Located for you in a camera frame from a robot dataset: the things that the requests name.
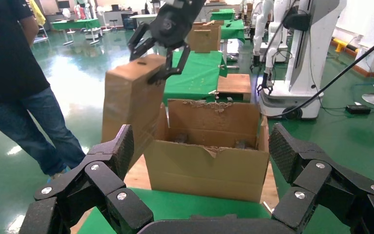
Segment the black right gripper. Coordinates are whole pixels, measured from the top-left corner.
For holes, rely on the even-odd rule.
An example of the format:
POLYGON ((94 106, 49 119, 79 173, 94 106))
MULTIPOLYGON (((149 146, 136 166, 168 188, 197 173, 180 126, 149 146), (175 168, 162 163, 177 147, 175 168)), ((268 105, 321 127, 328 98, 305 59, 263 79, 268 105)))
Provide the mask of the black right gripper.
POLYGON ((148 79, 148 84, 159 84, 170 76, 180 75, 184 70, 191 48, 185 38, 191 31, 196 18, 205 4, 204 0, 168 0, 159 9, 151 24, 142 23, 128 41, 130 61, 140 58, 155 43, 167 49, 166 63, 148 79), (144 39, 150 30, 151 37, 144 39), (182 54, 176 67, 173 67, 173 51, 182 46, 182 54))

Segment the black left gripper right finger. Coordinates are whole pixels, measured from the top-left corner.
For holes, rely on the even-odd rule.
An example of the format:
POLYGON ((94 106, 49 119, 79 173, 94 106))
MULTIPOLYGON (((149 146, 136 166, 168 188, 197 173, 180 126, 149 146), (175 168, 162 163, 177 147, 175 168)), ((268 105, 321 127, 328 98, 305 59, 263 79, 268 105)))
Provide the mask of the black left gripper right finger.
POLYGON ((293 137, 276 123, 270 155, 290 185, 272 219, 300 234, 316 208, 329 209, 353 234, 374 234, 374 180, 333 161, 317 144, 293 137))

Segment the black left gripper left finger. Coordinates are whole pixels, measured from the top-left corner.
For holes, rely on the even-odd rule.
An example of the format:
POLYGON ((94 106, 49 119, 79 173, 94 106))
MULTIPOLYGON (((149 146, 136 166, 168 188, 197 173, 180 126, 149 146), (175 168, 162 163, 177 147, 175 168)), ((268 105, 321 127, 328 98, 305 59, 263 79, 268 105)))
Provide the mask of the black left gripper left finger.
POLYGON ((83 161, 38 188, 20 228, 22 234, 68 234, 96 207, 118 234, 136 234, 153 222, 152 210, 124 183, 134 153, 132 127, 93 146, 83 161))

